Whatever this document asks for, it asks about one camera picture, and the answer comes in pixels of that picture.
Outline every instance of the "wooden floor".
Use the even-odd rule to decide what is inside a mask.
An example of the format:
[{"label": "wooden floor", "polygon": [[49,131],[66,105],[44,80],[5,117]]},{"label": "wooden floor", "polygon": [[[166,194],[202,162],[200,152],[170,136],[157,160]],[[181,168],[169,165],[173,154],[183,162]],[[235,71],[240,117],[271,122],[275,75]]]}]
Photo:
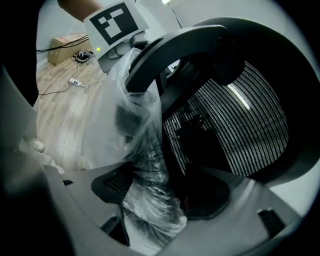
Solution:
[{"label": "wooden floor", "polygon": [[[64,91],[76,70],[77,62],[71,59],[58,66],[45,64],[37,72],[39,93]],[[90,82],[89,77],[99,80],[102,74],[95,60],[89,65],[79,63],[78,72],[72,77],[85,85]],[[72,85],[66,92],[41,95],[39,98],[38,139],[45,144],[44,153],[53,157],[66,172],[88,168],[82,150],[83,133],[97,91],[105,85],[105,75],[103,79],[86,87]]]}]

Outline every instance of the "transparent plastic wrap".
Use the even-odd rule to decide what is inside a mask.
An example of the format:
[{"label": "transparent plastic wrap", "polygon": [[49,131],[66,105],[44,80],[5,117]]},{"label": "transparent plastic wrap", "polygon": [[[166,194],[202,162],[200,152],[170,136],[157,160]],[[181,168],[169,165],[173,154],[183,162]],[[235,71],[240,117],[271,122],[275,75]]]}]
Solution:
[{"label": "transparent plastic wrap", "polygon": [[89,116],[84,150],[92,168],[132,162],[133,183],[123,201],[126,218],[164,246],[185,227],[187,218],[169,185],[157,85],[153,81],[144,93],[129,93],[125,87],[139,53],[136,48],[126,53],[107,76]]}]

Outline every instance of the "white wall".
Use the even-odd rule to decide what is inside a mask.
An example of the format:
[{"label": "white wall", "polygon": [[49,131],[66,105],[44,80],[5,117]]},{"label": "white wall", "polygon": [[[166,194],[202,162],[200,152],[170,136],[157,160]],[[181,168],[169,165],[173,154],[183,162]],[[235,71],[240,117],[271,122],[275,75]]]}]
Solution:
[{"label": "white wall", "polygon": [[244,18],[262,23],[291,40],[320,79],[319,65],[307,41],[291,18],[272,0],[171,0],[167,5],[175,11],[184,27],[217,17]]},{"label": "white wall", "polygon": [[[272,0],[171,0],[168,5],[184,27],[217,17],[237,17],[262,23],[293,42],[320,79],[320,68],[301,31]],[[271,190],[303,216],[314,201],[319,185],[320,162],[304,176]]]},{"label": "white wall", "polygon": [[[36,48],[48,49],[52,38],[85,32],[84,24],[61,9],[57,0],[47,0],[39,12]],[[48,57],[48,53],[44,52],[36,56],[39,63]]]},{"label": "white wall", "polygon": [[166,29],[157,21],[157,19],[140,3],[136,2],[134,4],[135,8],[142,15],[144,20],[149,26],[149,29],[145,31],[146,36],[149,41],[153,41],[158,37],[166,34]]},{"label": "white wall", "polygon": [[181,28],[173,11],[168,5],[163,4],[161,0],[140,0],[140,4],[161,24],[166,33]]}]

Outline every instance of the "electrical cable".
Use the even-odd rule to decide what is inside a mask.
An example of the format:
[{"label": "electrical cable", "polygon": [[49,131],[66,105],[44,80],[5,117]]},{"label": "electrical cable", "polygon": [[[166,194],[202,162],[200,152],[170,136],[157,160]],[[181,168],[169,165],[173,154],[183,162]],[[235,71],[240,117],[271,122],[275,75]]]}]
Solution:
[{"label": "electrical cable", "polygon": [[183,27],[182,27],[182,25],[181,25],[181,23],[180,23],[180,21],[179,21],[179,19],[178,19],[178,16],[177,16],[177,14],[176,14],[175,10],[174,10],[174,9],[172,9],[171,7],[169,7],[169,8],[170,8],[170,9],[171,9],[171,11],[173,12],[174,17],[175,17],[176,21],[179,23],[180,28],[181,28],[181,29],[183,29]]},{"label": "electrical cable", "polygon": [[92,76],[89,76],[89,80],[91,81],[90,83],[87,83],[87,84],[84,84],[84,85],[80,85],[81,87],[85,87],[85,86],[88,86],[88,85],[91,85],[93,83],[96,83],[96,82],[100,82],[104,79],[104,77],[102,75],[99,75],[99,78],[100,80],[95,80]]},{"label": "electrical cable", "polygon": [[95,60],[95,57],[96,57],[96,55],[95,54],[92,54],[92,55],[90,55],[90,57],[86,60],[86,64],[87,65],[90,65],[94,60]]},{"label": "electrical cable", "polygon": [[36,54],[42,54],[42,53],[46,53],[46,52],[49,52],[51,50],[56,50],[56,49],[71,48],[71,47],[74,47],[74,46],[78,46],[78,45],[80,45],[80,44],[82,44],[82,43],[84,43],[85,41],[88,41],[88,40],[89,40],[89,38],[84,40],[84,41],[82,41],[82,42],[80,42],[80,43],[77,43],[75,45],[71,45],[71,46],[67,46],[67,47],[56,47],[56,48],[52,48],[52,49],[49,49],[49,50],[37,52]]},{"label": "electrical cable", "polygon": [[[42,54],[42,53],[45,53],[45,52],[49,52],[49,51],[52,51],[52,50],[56,50],[56,49],[61,49],[61,48],[70,48],[70,47],[74,47],[74,46],[77,46],[77,45],[80,45],[82,44],[83,42],[89,40],[89,38],[86,38],[88,35],[84,35],[83,37],[77,39],[77,40],[74,40],[74,41],[71,41],[71,42],[68,42],[66,43],[65,45],[61,45],[61,46],[57,46],[57,47],[54,47],[54,48],[49,48],[49,49],[41,49],[41,50],[36,50],[37,51],[37,54]],[[67,46],[69,44],[72,44],[74,42],[77,42],[77,41],[80,41],[82,39],[86,38],[86,40],[83,40],[82,42],[78,43],[78,44],[75,44],[75,45],[71,45],[71,46]]]},{"label": "electrical cable", "polygon": [[74,42],[80,41],[80,40],[86,38],[87,36],[88,36],[88,35],[86,34],[86,35],[84,35],[83,37],[78,38],[77,40],[68,42],[68,43],[66,43],[66,44],[64,44],[64,45],[61,45],[61,46],[57,46],[57,47],[49,48],[49,49],[36,50],[36,51],[37,51],[37,52],[42,52],[42,51],[47,52],[47,51],[54,50],[54,49],[56,49],[56,48],[59,49],[59,48],[61,48],[61,47],[65,47],[65,46],[67,46],[67,45],[70,45],[70,44],[72,44],[72,43],[74,43]]},{"label": "electrical cable", "polygon": [[70,76],[70,78],[68,79],[69,87],[66,90],[52,91],[52,92],[48,92],[48,93],[39,93],[39,95],[58,94],[58,93],[65,93],[66,91],[68,91],[69,88],[74,85],[74,83],[70,83],[69,80],[78,72],[78,64],[79,64],[79,62],[76,63],[76,72],[74,72],[74,74],[72,76]]}]

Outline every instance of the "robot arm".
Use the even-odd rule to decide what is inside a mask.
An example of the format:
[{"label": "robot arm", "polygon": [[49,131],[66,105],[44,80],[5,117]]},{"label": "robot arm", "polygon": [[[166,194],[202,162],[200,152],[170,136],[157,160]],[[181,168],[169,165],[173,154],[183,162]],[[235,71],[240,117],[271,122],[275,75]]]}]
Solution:
[{"label": "robot arm", "polygon": [[132,48],[144,48],[149,27],[128,0],[117,1],[84,19],[93,52],[100,68],[108,72]]},{"label": "robot arm", "polygon": [[83,22],[86,17],[103,8],[97,0],[57,0],[68,14]]}]

